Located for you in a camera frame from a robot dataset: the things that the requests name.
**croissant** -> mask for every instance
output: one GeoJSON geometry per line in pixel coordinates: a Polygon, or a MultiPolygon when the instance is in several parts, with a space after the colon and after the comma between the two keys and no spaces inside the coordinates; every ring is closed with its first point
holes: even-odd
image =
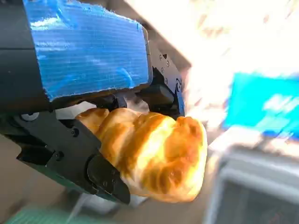
{"type": "Polygon", "coordinates": [[[100,152],[120,171],[131,194],[176,203],[199,193],[207,156],[200,122],[128,108],[110,113],[93,108],[77,119],[101,141],[100,152]]]}

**computer screen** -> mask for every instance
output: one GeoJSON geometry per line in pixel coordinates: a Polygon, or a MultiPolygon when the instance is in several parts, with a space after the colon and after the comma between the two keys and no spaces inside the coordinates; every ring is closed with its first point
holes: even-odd
{"type": "Polygon", "coordinates": [[[224,128],[243,126],[299,140],[299,77],[236,73],[224,128]]]}

